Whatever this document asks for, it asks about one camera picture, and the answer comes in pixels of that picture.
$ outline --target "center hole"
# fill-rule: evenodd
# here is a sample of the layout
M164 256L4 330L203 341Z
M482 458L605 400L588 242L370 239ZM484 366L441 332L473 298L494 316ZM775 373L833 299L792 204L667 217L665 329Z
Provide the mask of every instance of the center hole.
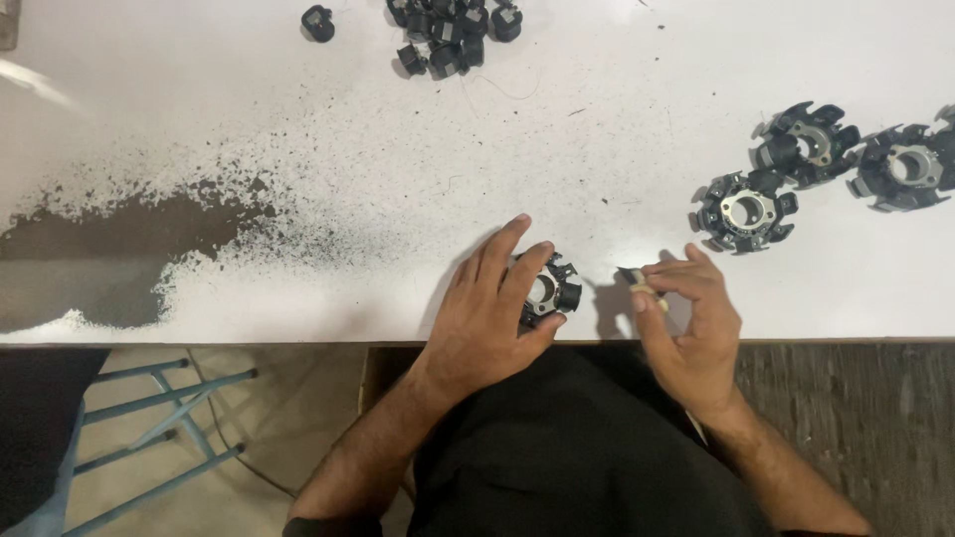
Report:
M892 162L892 175L905 182L918 181L928 170L921 153L902 153Z
M752 226L763 217L763 204L753 198L740 198L732 204L730 214L744 226Z
M819 148L816 145L816 141L808 136L800 136L796 138L796 145L799 147L799 154L807 159L814 159L818 156Z
M546 276L538 275L531 286L531 291L527 293L527 298L534 302L547 302L554 296L554 282Z

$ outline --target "blue stool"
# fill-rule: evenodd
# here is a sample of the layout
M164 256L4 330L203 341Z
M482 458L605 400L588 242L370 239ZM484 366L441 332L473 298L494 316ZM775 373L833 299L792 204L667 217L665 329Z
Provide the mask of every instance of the blue stool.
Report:
M201 382L193 386L187 386L185 388L179 388L178 390L173 390L169 386L169 382L166 380L165 376L162 375L162 372L167 369L179 369L189 367L189 360L183 358L180 360L165 362L156 365L147 365L143 367L136 367L133 369L127 369L123 371L113 371L111 373L103 373L96 376L94 382L105 382L107 380L117 380L120 378L127 378L129 376L139 376L139 375L150 375L153 377L153 380L156 381L157 386L159 386L160 394L155 396L145 397L135 401L130 401L127 403L118 404L116 406L107 407L101 410L94 410L93 412L87 412L83 415L82 424L89 425L90 423L97 423L98 421L103 421L104 419L115 418L117 416L122 416L123 414L128 414L130 412L136 412L136 410L142 410L144 408L162 404L164 402L172 402L175 407L175 411L169 416L169 418L164 419L158 425L150 429L147 433L139 437L138 440L131 443L129 446L110 453L109 455L104 455L98 459L92 461L84 462L77 465L74 468L74 475L78 476L99 468L104 464L108 464L113 461L118 461L124 457L128 457L138 451L142 451L151 445L156 445L158 443L164 442L166 440L171 440L176 436L176 431L172 430L171 427L176 425L178 422L182 424L182 428L185 430L186 434L196 443L200 450L205 455L205 462L192 468L191 470L163 483L151 490L148 490L132 500L118 505L109 511L97 516L93 520L84 523L80 526L77 526L70 531L64 533L64 536L75 537L77 535L84 535L94 529L105 526L106 524L112 522L117 517L121 516L125 512L132 510L146 502L154 496L158 496L163 492L170 490L176 487L179 484L185 483L186 481L200 475L202 472L215 468L224 461L232 459L236 455L239 455L243 452L244 447L242 444L235 445L220 455L216 455L216 452L212 449L212 446L209 445L208 440L202 435L202 431L199 426L196 425L196 422L192 420L192 417L189 416L189 411L196 407L199 403L205 401L213 392L218 390L223 386L229 384L234 384L236 382L247 380L250 378L255 378L257 375L256 370L250 369L244 373L239 373L236 375L224 376L222 378L217 378L215 380L209 380L206 382ZM192 396L185 403L181 402L182 397Z

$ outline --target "tile floor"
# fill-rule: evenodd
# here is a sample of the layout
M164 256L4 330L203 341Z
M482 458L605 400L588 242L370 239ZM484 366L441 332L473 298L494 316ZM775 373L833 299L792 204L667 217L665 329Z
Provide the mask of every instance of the tile floor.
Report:
M254 348L194 348L207 378L257 368L252 380L223 387L213 402L226 440L244 442L244 459L272 480L298 489L331 444L358 416L365 345L333 344ZM103 371L128 369L186 356L185 349L113 351ZM196 371L169 370L173 388L196 383ZM146 397L158 390L149 376L94 384L87 410ZM84 427L78 460L87 461L135 440L172 412L162 404ZM217 453L223 450L207 404L192 417ZM67 509L69 529L204 461L184 434L77 477ZM127 513L95 537L176 535L279 535L290 498L236 461L227 461ZM411 503L399 494L383 521L386 535L403 535Z

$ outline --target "fingernail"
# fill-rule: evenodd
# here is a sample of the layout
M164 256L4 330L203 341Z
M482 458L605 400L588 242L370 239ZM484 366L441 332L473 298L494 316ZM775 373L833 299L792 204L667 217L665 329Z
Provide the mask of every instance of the fingernail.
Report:
M645 292L637 293L637 296L633 299L633 308L638 313L643 313L647 309L647 294Z

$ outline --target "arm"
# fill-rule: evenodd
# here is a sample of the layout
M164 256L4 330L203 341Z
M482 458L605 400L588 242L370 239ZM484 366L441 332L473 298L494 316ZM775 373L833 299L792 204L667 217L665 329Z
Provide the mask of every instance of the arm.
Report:
M380 517L435 424L465 397L523 370L550 346L566 321L561 313L546 317L533 332L517 334L524 299L554 252L550 243L540 243L507 269L529 226L530 218L520 215L461 263L421 356L331 447L289 519Z
M643 268L653 289L692 301L684 335L671 338L656 301L644 292L633 295L657 381L721 444L777 529L868 534L865 518L743 398L733 380L742 321L710 258L694 245L687 245L687 257Z

